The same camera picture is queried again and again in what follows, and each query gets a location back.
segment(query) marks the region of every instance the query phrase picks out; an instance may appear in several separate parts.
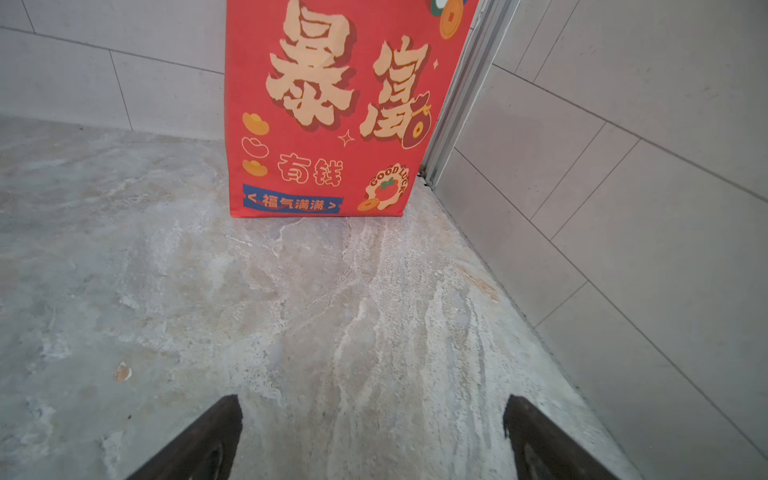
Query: red paper bag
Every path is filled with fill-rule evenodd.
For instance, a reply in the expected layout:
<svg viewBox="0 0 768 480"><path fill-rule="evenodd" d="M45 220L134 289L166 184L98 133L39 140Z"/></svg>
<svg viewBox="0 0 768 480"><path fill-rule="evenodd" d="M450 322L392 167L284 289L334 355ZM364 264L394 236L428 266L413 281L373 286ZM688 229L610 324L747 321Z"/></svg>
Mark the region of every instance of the red paper bag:
<svg viewBox="0 0 768 480"><path fill-rule="evenodd" d="M228 0L233 217L402 215L478 0Z"/></svg>

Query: wall tile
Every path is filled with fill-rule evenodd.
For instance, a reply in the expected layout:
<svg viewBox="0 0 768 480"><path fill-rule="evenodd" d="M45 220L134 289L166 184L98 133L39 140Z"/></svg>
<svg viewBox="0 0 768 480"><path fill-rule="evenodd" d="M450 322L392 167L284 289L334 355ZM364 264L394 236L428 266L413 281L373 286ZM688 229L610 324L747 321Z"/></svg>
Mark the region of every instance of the wall tile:
<svg viewBox="0 0 768 480"><path fill-rule="evenodd" d="M435 193L532 324L585 278L454 150Z"/></svg>
<svg viewBox="0 0 768 480"><path fill-rule="evenodd" d="M552 238L637 143L637 137L606 124L563 177L531 222Z"/></svg>
<svg viewBox="0 0 768 480"><path fill-rule="evenodd" d="M129 128L109 52L0 30L0 114Z"/></svg>
<svg viewBox="0 0 768 480"><path fill-rule="evenodd" d="M528 81L536 78L577 3L578 0L551 0L536 35L515 70L517 75Z"/></svg>
<svg viewBox="0 0 768 480"><path fill-rule="evenodd" d="M581 0L537 84L768 197L768 8Z"/></svg>
<svg viewBox="0 0 768 480"><path fill-rule="evenodd" d="M0 27L32 31L32 25L29 23L22 0L0 1Z"/></svg>
<svg viewBox="0 0 768 480"><path fill-rule="evenodd" d="M136 131L217 140L224 136L224 76L113 53Z"/></svg>
<svg viewBox="0 0 768 480"><path fill-rule="evenodd" d="M224 71L223 0L26 0L37 33Z"/></svg>
<svg viewBox="0 0 768 480"><path fill-rule="evenodd" d="M517 70L549 2L550 0L520 0L493 63L506 71Z"/></svg>
<svg viewBox="0 0 768 480"><path fill-rule="evenodd" d="M645 478L768 478L768 461L590 283L537 331Z"/></svg>
<svg viewBox="0 0 768 480"><path fill-rule="evenodd" d="M553 242L768 452L768 204L641 141Z"/></svg>
<svg viewBox="0 0 768 480"><path fill-rule="evenodd" d="M531 218L603 123L491 66L456 145Z"/></svg>

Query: door frame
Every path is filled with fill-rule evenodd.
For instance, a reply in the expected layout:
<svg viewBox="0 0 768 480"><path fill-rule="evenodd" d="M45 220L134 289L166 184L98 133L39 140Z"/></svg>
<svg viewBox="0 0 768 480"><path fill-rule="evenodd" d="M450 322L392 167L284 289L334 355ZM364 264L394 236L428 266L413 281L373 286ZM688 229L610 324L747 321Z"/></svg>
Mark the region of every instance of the door frame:
<svg viewBox="0 0 768 480"><path fill-rule="evenodd" d="M427 147L420 174L434 188L448 163L493 57L502 43L519 0L478 0L482 8L458 61L442 113Z"/></svg>

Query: concrete floor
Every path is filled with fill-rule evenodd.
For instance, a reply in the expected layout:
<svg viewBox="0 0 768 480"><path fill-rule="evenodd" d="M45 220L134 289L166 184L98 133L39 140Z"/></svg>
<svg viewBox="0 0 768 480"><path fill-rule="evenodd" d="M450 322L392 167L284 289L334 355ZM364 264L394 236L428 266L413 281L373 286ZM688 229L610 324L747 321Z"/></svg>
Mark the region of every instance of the concrete floor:
<svg viewBox="0 0 768 480"><path fill-rule="evenodd" d="M0 478L124 478L229 393L235 479L514 478L511 393L639 478L427 187L235 220L220 142L9 118L0 168Z"/></svg>

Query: chinese characters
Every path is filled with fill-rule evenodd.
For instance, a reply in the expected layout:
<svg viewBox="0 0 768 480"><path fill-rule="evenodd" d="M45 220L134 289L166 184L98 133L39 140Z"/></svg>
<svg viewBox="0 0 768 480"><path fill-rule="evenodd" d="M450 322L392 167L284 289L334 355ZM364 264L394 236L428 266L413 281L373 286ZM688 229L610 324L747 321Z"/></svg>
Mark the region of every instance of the chinese characters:
<svg viewBox="0 0 768 480"><path fill-rule="evenodd" d="M280 161L277 168L283 175L286 182L294 181L298 184L305 184L310 178L309 167L312 161L309 158L301 158L296 154L280 155ZM341 160L326 161L320 158L315 162L313 177L318 185L329 185L338 187L341 184L341 172L344 169L344 162Z"/></svg>
<svg viewBox="0 0 768 480"><path fill-rule="evenodd" d="M308 197L265 190L248 184L243 185L243 206L262 212L280 214L337 215L343 197Z"/></svg>
<svg viewBox="0 0 768 480"><path fill-rule="evenodd" d="M379 106L368 105L368 115L360 124L360 134L371 133L379 138L397 136L405 149L413 148L426 136L432 119L428 105L429 92L412 98L411 90L422 63L429 53L429 45L411 49L411 38L403 35L399 50L393 51L384 42L378 60L373 64L377 77L385 76L379 93Z"/></svg>
<svg viewBox="0 0 768 480"><path fill-rule="evenodd" d="M331 125L336 119L334 108L348 109L354 92L337 85L349 67L334 66L344 55L349 22L343 15L311 12L299 0L289 0L283 31L291 43L281 39L280 47L289 61L270 54L272 66L281 76L266 78L267 92L305 127L315 118Z"/></svg>

